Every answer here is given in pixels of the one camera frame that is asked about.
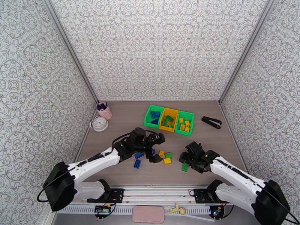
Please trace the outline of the green plastic bin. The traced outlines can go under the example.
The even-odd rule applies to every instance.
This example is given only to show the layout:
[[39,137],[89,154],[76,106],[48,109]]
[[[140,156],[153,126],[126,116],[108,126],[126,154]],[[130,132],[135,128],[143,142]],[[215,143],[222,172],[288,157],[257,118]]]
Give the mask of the green plastic bin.
[[[160,112],[160,117],[151,118],[151,114],[150,114],[151,111],[159,111]],[[144,126],[158,129],[163,111],[164,111],[164,107],[162,107],[162,106],[150,105],[147,112],[146,112],[146,115],[144,117]],[[159,124],[158,125],[151,124],[151,121],[154,120],[154,119],[159,119]]]
[[[180,125],[181,124],[185,125],[185,122],[179,123],[179,118],[183,118],[184,121],[185,120],[190,121],[190,132],[185,132],[180,130]],[[179,110],[177,123],[175,127],[175,133],[190,137],[192,135],[193,128],[194,128],[194,113]]]

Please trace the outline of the yellow plastic bin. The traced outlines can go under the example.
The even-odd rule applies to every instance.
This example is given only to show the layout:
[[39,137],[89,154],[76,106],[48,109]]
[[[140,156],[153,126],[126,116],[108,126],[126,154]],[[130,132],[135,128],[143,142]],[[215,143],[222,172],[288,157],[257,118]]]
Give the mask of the yellow plastic bin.
[[[160,120],[160,124],[159,124],[159,129],[165,130],[168,132],[175,132],[178,114],[179,114],[179,110],[175,110],[175,109],[171,109],[171,108],[164,108],[164,111],[162,113],[162,117]],[[168,123],[171,123],[173,125],[173,128],[168,128],[167,126],[162,126],[162,121],[167,115],[170,115],[171,117],[174,118],[173,122],[168,121]]]

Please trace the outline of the black stapler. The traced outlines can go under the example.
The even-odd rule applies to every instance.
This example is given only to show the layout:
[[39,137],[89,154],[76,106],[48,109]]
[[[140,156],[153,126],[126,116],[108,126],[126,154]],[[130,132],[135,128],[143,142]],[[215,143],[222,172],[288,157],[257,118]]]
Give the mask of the black stapler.
[[206,124],[216,128],[216,129],[221,129],[221,125],[222,125],[222,121],[215,119],[215,118],[211,118],[211,117],[207,117],[207,116],[203,116],[201,121],[205,122]]

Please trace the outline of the white round clock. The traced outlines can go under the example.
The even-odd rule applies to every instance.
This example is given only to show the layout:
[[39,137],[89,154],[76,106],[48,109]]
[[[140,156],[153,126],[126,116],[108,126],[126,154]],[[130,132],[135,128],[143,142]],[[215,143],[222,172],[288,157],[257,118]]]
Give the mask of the white round clock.
[[92,128],[96,132],[103,132],[107,130],[108,126],[108,121],[101,116],[95,116],[94,119],[90,122],[90,128]]

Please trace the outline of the pink metal pen cup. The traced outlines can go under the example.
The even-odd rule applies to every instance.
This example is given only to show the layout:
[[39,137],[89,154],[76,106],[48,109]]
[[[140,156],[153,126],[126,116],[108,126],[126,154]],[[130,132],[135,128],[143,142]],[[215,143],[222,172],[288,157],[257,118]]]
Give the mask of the pink metal pen cup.
[[96,110],[97,110],[98,114],[101,117],[105,118],[106,120],[109,120],[112,117],[112,112],[111,112],[109,106],[107,107],[107,109],[102,109],[102,110],[98,110],[96,107]]

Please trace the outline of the beige wooden figure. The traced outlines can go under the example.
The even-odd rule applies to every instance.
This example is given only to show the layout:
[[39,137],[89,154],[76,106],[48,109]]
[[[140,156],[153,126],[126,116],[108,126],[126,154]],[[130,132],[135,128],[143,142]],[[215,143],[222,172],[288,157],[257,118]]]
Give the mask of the beige wooden figure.
[[167,215],[175,214],[178,213],[180,215],[185,215],[186,214],[186,209],[183,207],[180,207],[178,203],[175,204],[175,207],[172,208],[170,205],[168,206],[168,211]]

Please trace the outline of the small green circuit board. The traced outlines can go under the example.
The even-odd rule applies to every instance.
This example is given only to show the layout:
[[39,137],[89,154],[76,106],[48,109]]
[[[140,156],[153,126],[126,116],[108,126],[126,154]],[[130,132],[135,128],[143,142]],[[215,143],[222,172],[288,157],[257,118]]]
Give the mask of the small green circuit board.
[[224,216],[224,208],[222,206],[210,206],[209,216],[215,220],[222,219]]
[[94,208],[94,214],[109,214],[112,210],[111,205],[96,205]]

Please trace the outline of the pink rectangular pad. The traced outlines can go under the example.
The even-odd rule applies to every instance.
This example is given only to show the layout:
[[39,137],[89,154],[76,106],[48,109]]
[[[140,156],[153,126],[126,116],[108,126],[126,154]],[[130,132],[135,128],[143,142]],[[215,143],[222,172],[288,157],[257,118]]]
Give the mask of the pink rectangular pad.
[[132,221],[135,223],[162,224],[165,211],[162,206],[137,205],[132,211]]

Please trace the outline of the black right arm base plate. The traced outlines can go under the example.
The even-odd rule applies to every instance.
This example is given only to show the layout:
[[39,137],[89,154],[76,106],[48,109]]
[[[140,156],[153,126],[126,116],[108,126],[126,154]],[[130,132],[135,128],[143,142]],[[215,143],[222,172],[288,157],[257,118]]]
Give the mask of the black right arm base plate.
[[211,203],[211,199],[208,195],[207,189],[194,189],[193,192],[196,204]]

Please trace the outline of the aluminium mounting rail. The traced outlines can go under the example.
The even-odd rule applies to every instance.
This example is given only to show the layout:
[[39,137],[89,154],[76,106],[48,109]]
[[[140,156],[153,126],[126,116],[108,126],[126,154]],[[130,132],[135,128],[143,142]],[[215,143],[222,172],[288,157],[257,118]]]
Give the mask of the aluminium mounting rail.
[[[124,189],[123,201],[117,204],[148,204],[148,205],[167,205],[173,203],[196,205],[194,198],[194,189],[206,189],[206,186],[164,186],[164,185],[111,185],[105,187],[104,191],[112,188]],[[213,198],[212,194],[208,193],[211,199],[211,203],[207,205],[220,205],[225,200],[221,200],[218,197]],[[97,204],[87,203],[87,199],[94,199],[89,196],[85,196],[84,193],[80,196],[74,196],[72,200],[64,200],[66,205],[70,204]]]

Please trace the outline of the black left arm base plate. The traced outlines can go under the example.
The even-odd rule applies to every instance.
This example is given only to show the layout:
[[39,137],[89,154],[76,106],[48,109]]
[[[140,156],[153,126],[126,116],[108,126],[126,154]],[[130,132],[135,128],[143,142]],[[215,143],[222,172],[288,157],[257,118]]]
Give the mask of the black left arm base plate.
[[104,193],[98,199],[87,199],[87,203],[122,203],[124,189],[112,188],[105,190]]

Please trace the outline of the aluminium corner post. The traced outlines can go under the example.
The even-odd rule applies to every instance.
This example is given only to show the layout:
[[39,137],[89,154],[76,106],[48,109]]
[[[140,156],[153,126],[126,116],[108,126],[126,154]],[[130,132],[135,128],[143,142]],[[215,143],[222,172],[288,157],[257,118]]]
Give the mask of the aluminium corner post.
[[237,64],[218,100],[218,104],[221,106],[222,102],[224,101],[234,79],[236,78],[237,74],[239,73],[242,65],[244,64],[245,60],[247,59],[254,43],[256,42],[261,30],[263,29],[263,26],[266,22],[266,20],[269,18],[269,15],[271,13],[271,11],[274,8],[274,4],[276,3],[277,0],[267,0],[265,3],[264,8],[262,9],[262,12],[256,22],[256,25],[254,26],[252,33],[243,49],[243,52],[241,53],[240,58],[237,61]]
[[92,88],[92,85],[83,69],[83,66],[71,44],[71,41],[67,35],[67,32],[65,31],[62,22],[60,21],[59,15],[57,14],[54,5],[52,3],[51,0],[41,0],[44,7],[46,8],[47,13],[49,14],[50,19],[52,20],[56,31],[58,32],[58,34],[60,35],[68,53],[70,54],[70,57],[73,61],[73,63],[75,64],[76,69],[78,70],[78,72],[80,73],[82,79],[84,80],[90,94],[92,95],[94,101],[96,103],[98,103],[98,97],[94,91],[94,89]]

